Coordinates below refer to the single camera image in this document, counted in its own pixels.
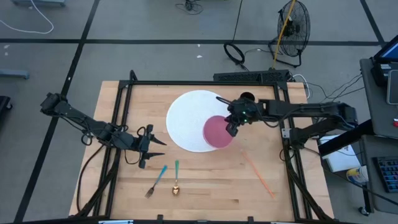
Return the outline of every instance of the orange chopstick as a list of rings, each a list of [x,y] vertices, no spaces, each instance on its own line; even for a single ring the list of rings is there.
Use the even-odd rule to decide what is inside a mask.
[[[249,159],[248,155],[242,151],[242,155],[243,157],[250,163],[251,167],[253,167],[254,172],[257,174],[257,176],[260,178],[263,186],[266,187],[266,189],[268,190],[268,192],[271,194],[272,198],[275,199],[275,195],[272,193],[272,191],[269,189],[268,185],[266,184],[266,182],[264,181],[264,179],[261,177],[259,171],[256,169],[256,166],[254,166],[253,162]]]

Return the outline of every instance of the teal handle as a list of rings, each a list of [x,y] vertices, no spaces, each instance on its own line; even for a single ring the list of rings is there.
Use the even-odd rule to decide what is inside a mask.
[[[160,178],[162,178],[162,176],[163,176],[164,172],[166,172],[166,170],[167,170],[167,166],[164,165],[164,166],[163,166],[163,169],[162,169],[162,172],[159,174],[159,176],[158,176],[158,178],[157,178],[155,184],[157,184],[157,183],[160,181]]]
[[[180,161],[175,161],[175,179],[178,179],[178,167],[180,166]]]

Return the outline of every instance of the white cable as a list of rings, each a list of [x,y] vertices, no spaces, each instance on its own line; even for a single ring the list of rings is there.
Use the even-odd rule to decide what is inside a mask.
[[[301,75],[301,74],[296,74],[296,75],[293,76],[293,78],[296,77],[296,76],[300,76],[300,77],[302,77],[302,79],[304,80],[305,85],[307,86],[307,92],[308,92],[307,99],[309,99],[310,96],[311,96],[311,92],[310,92],[310,87],[308,86],[308,83],[307,83],[306,79],[305,79],[304,76]]]
[[[4,21],[2,21],[2,20],[0,20],[0,22],[1,22],[2,24],[4,24],[6,27],[8,27],[8,28],[10,28],[10,29],[12,29],[12,30],[19,31],[19,32],[26,32],[26,33],[31,33],[31,34],[49,34],[49,33],[51,33],[51,31],[54,30],[54,25],[52,24],[52,22],[51,22],[49,19],[47,19],[47,18],[42,14],[42,12],[40,12],[40,10],[36,7],[36,5],[35,5],[35,3],[33,2],[33,0],[30,0],[30,2],[31,2],[32,5],[35,7],[35,9],[37,10],[37,12],[40,13],[40,15],[42,15],[43,18],[44,18],[45,20],[47,20],[47,21],[50,23],[51,29],[50,29],[49,31],[47,31],[47,32],[39,32],[39,31],[20,30],[20,29],[16,29],[16,28],[13,28],[13,27],[7,25],[7,24],[6,24]]]

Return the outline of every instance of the electric fan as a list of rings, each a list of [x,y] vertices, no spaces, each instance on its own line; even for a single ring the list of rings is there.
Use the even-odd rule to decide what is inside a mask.
[[[294,2],[292,12],[289,14],[289,9],[293,1],[288,2],[278,13],[278,35],[280,34],[285,20],[287,19],[286,27],[282,33],[280,40],[280,50],[291,57],[297,57],[299,60],[298,65],[294,65],[281,60],[277,62],[284,63],[286,65],[293,66],[294,68],[301,65],[301,54],[308,44],[310,38],[310,15],[307,8],[303,3],[296,1]],[[272,57],[275,57],[272,51],[271,45],[278,40],[276,37],[274,40],[268,43],[269,50],[271,51]]]

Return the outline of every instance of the fan stand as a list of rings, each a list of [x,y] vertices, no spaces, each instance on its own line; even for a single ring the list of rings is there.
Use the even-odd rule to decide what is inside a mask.
[[[270,41],[270,42],[268,43],[268,48],[269,48],[269,51],[270,51],[271,54],[272,54],[272,58],[275,58],[275,54],[274,54],[274,51],[273,51],[272,48],[271,48],[271,45],[272,45],[273,43],[277,42],[277,41],[276,41],[277,39],[278,39],[278,37],[274,38],[274,40],[272,40],[272,41]],[[299,61],[298,65],[294,65],[294,64],[288,63],[288,62],[284,62],[284,61],[279,60],[279,59],[277,59],[276,61],[277,61],[277,62],[280,62],[280,63],[283,63],[283,64],[285,64],[285,65],[290,65],[290,66],[292,66],[292,67],[294,67],[294,68],[297,68],[298,66],[301,65],[301,53],[302,53],[301,50],[297,50],[298,61]]]

